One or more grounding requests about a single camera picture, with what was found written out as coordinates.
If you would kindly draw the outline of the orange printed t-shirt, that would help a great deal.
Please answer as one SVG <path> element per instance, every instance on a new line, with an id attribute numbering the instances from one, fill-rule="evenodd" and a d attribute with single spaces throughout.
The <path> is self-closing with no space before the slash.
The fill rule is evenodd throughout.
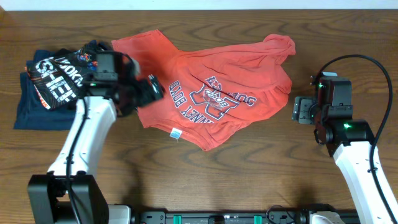
<path id="1" fill-rule="evenodd" d="M 138 109 L 143 127 L 161 129 L 204 151 L 274 116 L 292 89 L 282 63 L 295 54 L 295 43 L 286 35 L 187 52 L 152 30 L 114 40 L 112 46 L 137 60 L 142 76 L 154 75 L 164 87 L 161 100 Z"/>

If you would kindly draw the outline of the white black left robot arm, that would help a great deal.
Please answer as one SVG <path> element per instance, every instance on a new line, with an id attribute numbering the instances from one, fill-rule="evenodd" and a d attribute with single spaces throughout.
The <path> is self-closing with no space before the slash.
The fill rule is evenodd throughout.
<path id="1" fill-rule="evenodd" d="M 27 192 L 36 223 L 136 223 L 128 205 L 110 205 L 96 170 L 110 128 L 164 96 L 155 76 L 139 78 L 127 54 L 96 53 L 97 68 L 78 86 L 76 113 L 65 144 L 46 174 L 30 178 Z"/>

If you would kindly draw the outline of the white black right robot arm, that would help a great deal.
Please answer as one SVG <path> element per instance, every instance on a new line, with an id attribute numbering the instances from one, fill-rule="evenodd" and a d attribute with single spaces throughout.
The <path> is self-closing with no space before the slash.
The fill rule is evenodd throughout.
<path id="1" fill-rule="evenodd" d="M 397 201 L 373 146 L 367 121 L 353 119 L 351 82 L 335 73 L 314 80 L 315 95 L 295 98 L 292 119 L 315 127 L 319 145 L 326 146 L 348 185 L 361 223 L 394 223 Z"/>

